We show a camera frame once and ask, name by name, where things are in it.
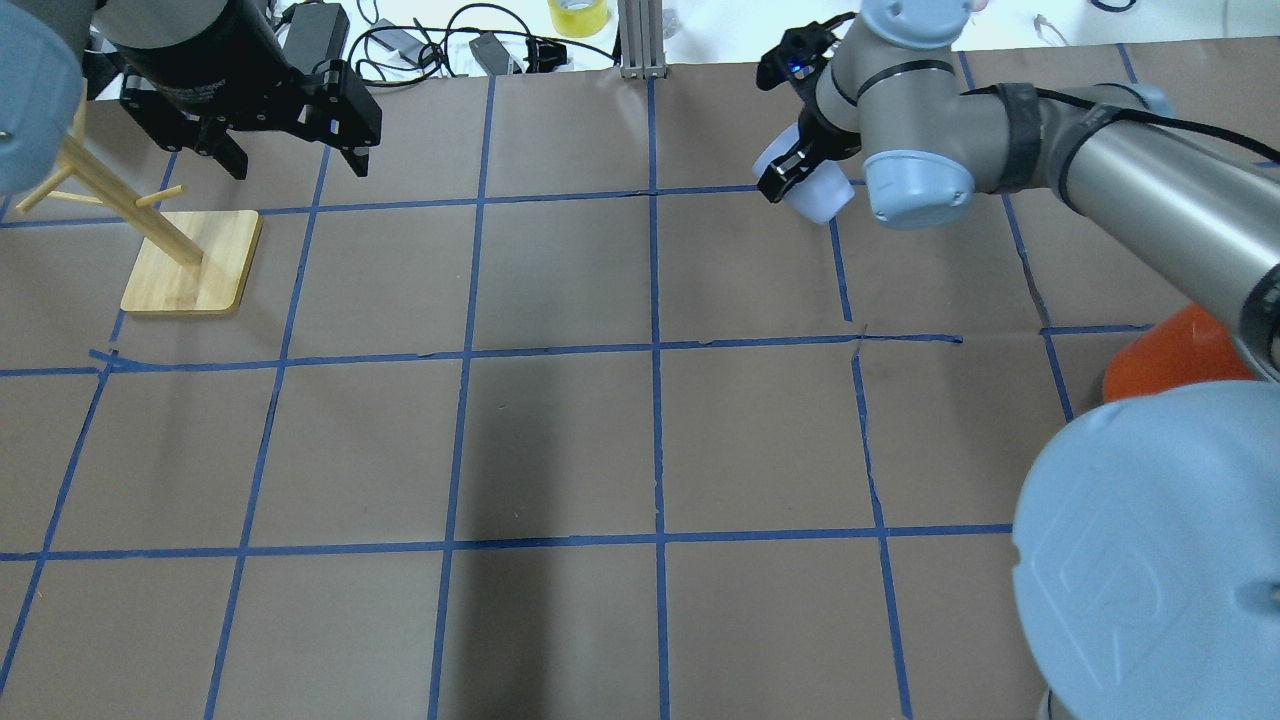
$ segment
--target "orange object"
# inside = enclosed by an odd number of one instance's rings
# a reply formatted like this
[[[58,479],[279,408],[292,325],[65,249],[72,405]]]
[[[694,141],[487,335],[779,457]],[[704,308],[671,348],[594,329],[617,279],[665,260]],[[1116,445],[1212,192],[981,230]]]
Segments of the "orange object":
[[[1151,328],[1111,360],[1102,380],[1107,402],[1208,380],[1253,380],[1231,333],[1199,305]]]

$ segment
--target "metal bracket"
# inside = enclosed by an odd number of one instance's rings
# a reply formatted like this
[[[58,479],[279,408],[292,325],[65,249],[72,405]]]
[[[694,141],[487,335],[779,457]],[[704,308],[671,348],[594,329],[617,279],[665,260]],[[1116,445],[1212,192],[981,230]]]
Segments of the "metal bracket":
[[[618,0],[618,38],[622,45],[622,77],[667,77],[662,0]]]

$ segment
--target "yellow tape roll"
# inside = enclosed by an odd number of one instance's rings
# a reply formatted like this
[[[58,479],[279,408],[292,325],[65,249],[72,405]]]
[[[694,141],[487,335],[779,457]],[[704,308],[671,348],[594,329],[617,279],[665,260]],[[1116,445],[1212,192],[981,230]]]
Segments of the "yellow tape roll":
[[[609,19],[604,0],[547,0],[552,24],[564,37],[586,37],[600,32]]]

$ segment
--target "wooden mug tree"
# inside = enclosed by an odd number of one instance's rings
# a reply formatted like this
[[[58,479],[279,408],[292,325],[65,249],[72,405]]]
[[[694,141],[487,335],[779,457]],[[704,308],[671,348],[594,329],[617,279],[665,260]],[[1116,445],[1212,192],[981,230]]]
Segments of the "wooden mug tree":
[[[138,195],[84,147],[84,102],[63,138],[58,169],[18,202],[28,213],[41,200],[105,205],[142,233],[142,249],[120,300],[125,313],[225,314],[244,292],[262,218],[253,210],[161,213],[155,204],[182,195],[177,186]],[[92,195],[58,191],[76,178]]]

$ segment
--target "light blue joint cap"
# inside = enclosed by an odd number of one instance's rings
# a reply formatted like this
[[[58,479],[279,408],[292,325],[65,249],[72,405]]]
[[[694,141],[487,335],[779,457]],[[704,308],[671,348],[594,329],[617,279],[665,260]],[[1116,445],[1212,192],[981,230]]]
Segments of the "light blue joint cap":
[[[1165,91],[1158,86],[1148,85],[1146,82],[1130,82],[1125,85],[1125,87],[1137,92],[1138,97],[1142,97],[1143,104],[1146,104],[1147,109],[1152,113],[1165,118],[1178,117],[1178,111],[1174,110],[1174,104],[1170,102],[1169,96],[1165,95]]]
[[[81,97],[81,67],[45,23],[0,0],[0,195],[54,167]]]
[[[872,214],[896,231],[945,225],[973,202],[973,176],[950,158],[922,150],[886,150],[863,163]]]
[[[937,50],[960,37],[973,0],[864,0],[858,19],[909,50]]]
[[[1014,516],[1037,665],[1087,719],[1277,717],[1280,384],[1201,383],[1076,418]]]

